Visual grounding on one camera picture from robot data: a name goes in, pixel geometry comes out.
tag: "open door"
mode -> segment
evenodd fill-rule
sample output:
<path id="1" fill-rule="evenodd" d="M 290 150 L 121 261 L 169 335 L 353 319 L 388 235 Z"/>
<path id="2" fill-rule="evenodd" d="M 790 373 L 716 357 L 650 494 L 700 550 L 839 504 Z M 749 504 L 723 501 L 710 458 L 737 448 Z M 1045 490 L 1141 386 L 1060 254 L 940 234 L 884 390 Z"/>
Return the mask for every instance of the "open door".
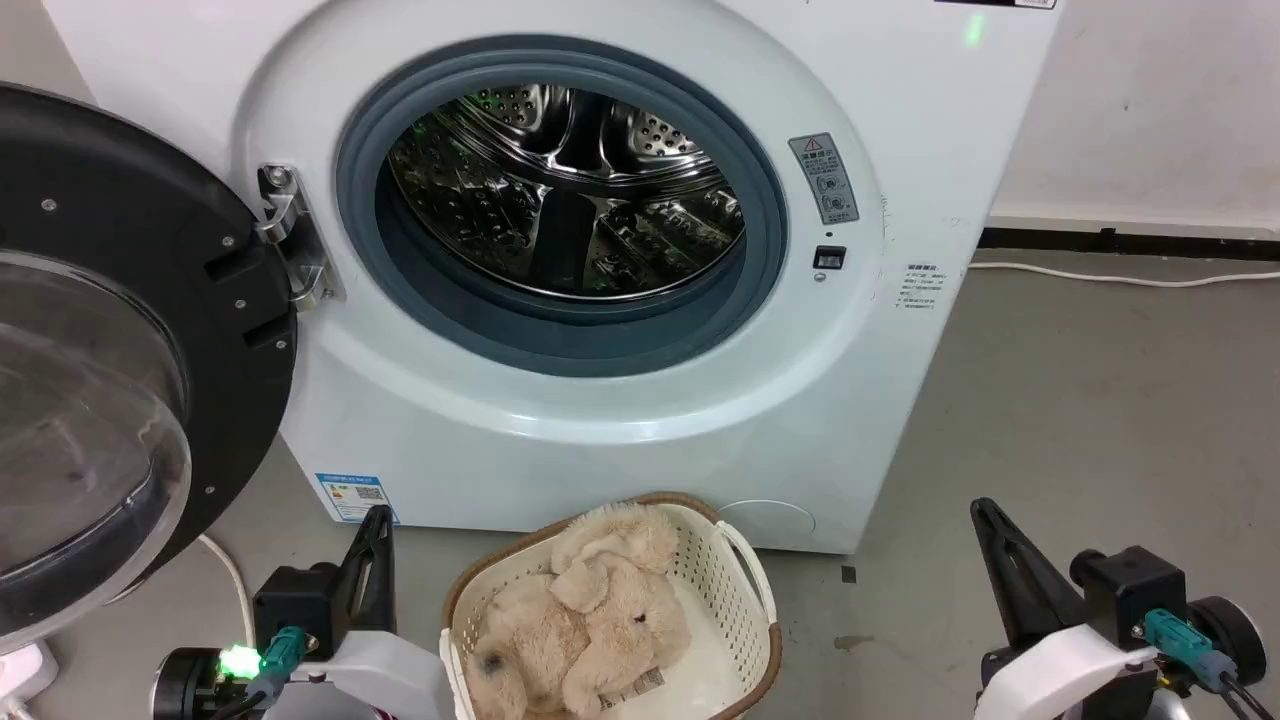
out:
<path id="1" fill-rule="evenodd" d="M 96 109 L 0 85 L 0 637 L 51 632 L 127 568 L 129 584 L 147 577 L 230 503 L 288 401 L 292 296 L 253 213 L 195 160 Z M 95 393 L 108 386 L 115 400 Z M 189 483 L 161 483 L 163 502 L 140 514 L 151 475 L 180 474 L 180 443 L 148 439 L 166 414 Z M 141 461 L 119 461 L 137 448 Z M 67 597 L 23 605 L 69 573 L 81 582 Z"/>

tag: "floor stain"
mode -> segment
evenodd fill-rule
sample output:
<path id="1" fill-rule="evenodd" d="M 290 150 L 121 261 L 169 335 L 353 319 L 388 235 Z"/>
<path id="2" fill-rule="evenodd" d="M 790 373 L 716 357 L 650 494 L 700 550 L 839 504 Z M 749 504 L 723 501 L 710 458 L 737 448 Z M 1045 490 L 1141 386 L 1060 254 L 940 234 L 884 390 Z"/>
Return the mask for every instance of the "floor stain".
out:
<path id="1" fill-rule="evenodd" d="M 832 641 L 832 644 L 836 646 L 836 650 L 842 650 L 845 652 L 849 652 L 855 647 L 863 643 L 869 643 L 874 639 L 876 635 L 840 635 L 835 641 Z"/>

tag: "wall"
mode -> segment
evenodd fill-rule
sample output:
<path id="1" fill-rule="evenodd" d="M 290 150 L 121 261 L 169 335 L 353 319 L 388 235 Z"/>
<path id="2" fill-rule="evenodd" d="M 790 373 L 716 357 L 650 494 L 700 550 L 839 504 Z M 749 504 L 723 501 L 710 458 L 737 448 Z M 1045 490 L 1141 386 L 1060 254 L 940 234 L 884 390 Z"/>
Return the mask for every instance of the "wall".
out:
<path id="1" fill-rule="evenodd" d="M 0 82 L 93 101 L 41 0 L 0 0 Z"/>
<path id="2" fill-rule="evenodd" d="M 1280 240 L 1280 3 L 1069 0 L 992 224 Z"/>

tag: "gray concrete floor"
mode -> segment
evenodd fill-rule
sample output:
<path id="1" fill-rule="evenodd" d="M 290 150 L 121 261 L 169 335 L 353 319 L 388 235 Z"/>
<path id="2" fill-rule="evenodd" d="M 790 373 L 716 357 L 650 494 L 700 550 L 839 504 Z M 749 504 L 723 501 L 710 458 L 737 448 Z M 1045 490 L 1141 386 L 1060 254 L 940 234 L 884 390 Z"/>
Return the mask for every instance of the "gray concrete floor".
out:
<path id="1" fill-rule="evenodd" d="M 1016 258 L 1155 278 L 1275 269 Z M 786 647 L 753 716 L 972 716 L 978 660 L 1002 639 L 968 518 L 984 495 L 1060 566 L 1085 547 L 1140 543 L 1187 570 L 1192 597 L 1226 594 L 1265 629 L 1280 628 L 1276 307 L 1280 282 L 1147 290 L 974 272 L 856 557 L 764 559 Z M 256 588 L 276 565 L 339 559 L 351 532 L 329 521 L 278 443 L 211 534 Z M 401 634 L 435 647 L 452 580 L 509 539 L 397 530 Z M 856 584 L 841 583 L 845 562 Z M 169 650 L 237 642 L 239 628 L 221 565 L 193 546 L 52 639 L 61 676 L 35 710 L 42 720 L 146 717 Z M 1280 710 L 1280 683 L 1258 694 Z M 1192 707 L 1228 717 L 1220 705 Z"/>

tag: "teal connector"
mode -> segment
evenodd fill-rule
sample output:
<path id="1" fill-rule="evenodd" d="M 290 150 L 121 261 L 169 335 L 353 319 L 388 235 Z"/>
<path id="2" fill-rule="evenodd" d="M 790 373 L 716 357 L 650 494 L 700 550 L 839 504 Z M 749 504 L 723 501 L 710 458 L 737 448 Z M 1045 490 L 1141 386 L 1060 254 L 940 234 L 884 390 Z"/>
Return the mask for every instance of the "teal connector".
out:
<path id="1" fill-rule="evenodd" d="M 307 633 L 302 628 L 289 625 L 275 633 L 271 644 L 266 646 L 266 652 L 259 664 L 257 678 L 244 688 L 246 696 L 262 693 L 262 701 L 253 706 L 253 710 L 266 710 L 275 705 L 284 692 L 284 685 L 289 682 L 289 675 L 302 664 L 302 657 L 307 653 Z"/>
<path id="2" fill-rule="evenodd" d="M 292 675 L 302 657 L 307 653 L 307 633 L 297 625 L 289 625 L 275 633 L 271 644 L 266 646 L 260 670 L 282 669 Z"/>
<path id="3" fill-rule="evenodd" d="M 1235 661 L 1213 650 L 1203 633 L 1167 610 L 1152 610 L 1143 621 L 1143 637 L 1162 655 L 1185 665 L 1211 692 L 1224 691 L 1222 673 L 1235 676 Z"/>

